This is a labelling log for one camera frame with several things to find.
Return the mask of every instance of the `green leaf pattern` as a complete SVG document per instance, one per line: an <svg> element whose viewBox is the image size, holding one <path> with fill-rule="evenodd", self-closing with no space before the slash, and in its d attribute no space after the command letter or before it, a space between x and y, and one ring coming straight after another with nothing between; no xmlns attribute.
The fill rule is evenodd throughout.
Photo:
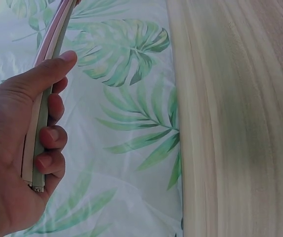
<svg viewBox="0 0 283 237"><path fill-rule="evenodd" d="M137 171L148 169L168 158L169 154L177 147L180 141L179 129L174 118L177 114L176 90L173 88L170 91L167 108L164 108L163 85L164 74L162 73L153 88L150 103L147 99L149 96L147 95L147 90L143 82L139 83L136 89L136 101L133 99L132 94L128 92L130 87L122 86L119 88L121 98L118 98L107 88L104 88L106 98L120 113L106 109L106 107L102 105L101 108L104 113L109 118L116 120L116 122L114 122L97 118L102 125L115 131L132 131L139 129L147 129L149 131L147 135L132 138L130 141L108 147L106 150L113 154L124 154L152 144L158 145L150 155L146 157L143 163L137 167ZM154 127L160 127L162 131L151 132L151 128ZM179 153L175 160L170 181L167 185L168 190L177 183L181 175L180 161Z"/></svg>
<svg viewBox="0 0 283 237"><path fill-rule="evenodd" d="M166 29L138 19L70 23L69 29L81 30L73 41L80 58L78 65L85 67L83 72L88 76L103 79L108 86L122 86L126 80L129 85L139 82L156 64L152 55L169 46ZM129 78L134 59L138 65Z"/></svg>
<svg viewBox="0 0 283 237"><path fill-rule="evenodd" d="M5 1L12 14L25 21L33 32L13 41L33 37L35 46L39 47L57 1ZM151 76L160 68L158 57L170 46L169 35L157 22L113 19L128 10L125 8L128 2L83 0L72 14L67 40L78 53L82 75L103 86L100 96L106 103L100 103L103 116L97 117L96 123L105 131L123 134L123 137L126 137L125 133L140 131L132 133L138 135L126 141L114 141L104 150L123 157L126 153L139 151L144 157L132 170L135 173L172 161L170 179L164 184L170 192L181 176L176 88L167 82L164 72ZM68 34L74 36L72 40L68 39ZM50 233L64 236L67 229L88 221L110 204L117 195L117 188L91 195L93 165L90 163L81 169L72 192L58 206L52 201L57 195L54 194L41 219L23 231L22 236ZM112 223L96 225L73 237L99 237L111 227Z"/></svg>

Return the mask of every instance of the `fabric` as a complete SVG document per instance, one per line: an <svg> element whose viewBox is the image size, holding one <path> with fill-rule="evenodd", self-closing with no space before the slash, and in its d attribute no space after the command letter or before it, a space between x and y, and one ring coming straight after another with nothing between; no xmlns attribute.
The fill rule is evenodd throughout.
<svg viewBox="0 0 283 237"><path fill-rule="evenodd" d="M32 67L58 0L0 0L0 83ZM165 0L83 0L62 51L66 175L11 237L181 236L179 129Z"/></svg>

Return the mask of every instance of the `fingernail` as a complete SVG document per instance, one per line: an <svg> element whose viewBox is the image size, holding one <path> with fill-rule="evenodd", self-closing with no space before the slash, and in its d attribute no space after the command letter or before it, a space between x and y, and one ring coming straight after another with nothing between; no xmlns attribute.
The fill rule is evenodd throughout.
<svg viewBox="0 0 283 237"><path fill-rule="evenodd" d="M47 168L52 163L52 157L51 156L41 156L38 158L38 161L44 168Z"/></svg>
<svg viewBox="0 0 283 237"><path fill-rule="evenodd" d="M71 62L77 57L77 54L74 51L67 51L64 52L59 56L59 58L62 58L66 62Z"/></svg>
<svg viewBox="0 0 283 237"><path fill-rule="evenodd" d="M53 141L57 141L59 139L59 133L56 129L49 128L48 131Z"/></svg>

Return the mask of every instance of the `knuckle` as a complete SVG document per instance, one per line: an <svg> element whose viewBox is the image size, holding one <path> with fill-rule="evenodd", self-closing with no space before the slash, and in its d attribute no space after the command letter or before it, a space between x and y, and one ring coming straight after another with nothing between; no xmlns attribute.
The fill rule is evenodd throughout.
<svg viewBox="0 0 283 237"><path fill-rule="evenodd" d="M46 77L50 77L50 78L54 78L56 77L56 72L61 70L63 66L63 61L59 58L55 58L55 59L47 59L45 61L43 61L41 64L39 64L39 70L41 71L41 74L46 76Z"/></svg>

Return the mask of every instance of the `wooden surface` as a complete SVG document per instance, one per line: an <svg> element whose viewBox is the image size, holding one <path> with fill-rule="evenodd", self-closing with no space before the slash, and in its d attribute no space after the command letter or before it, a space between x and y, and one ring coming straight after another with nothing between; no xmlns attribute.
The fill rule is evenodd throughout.
<svg viewBox="0 0 283 237"><path fill-rule="evenodd" d="M167 0L185 237L283 237L283 0Z"/></svg>

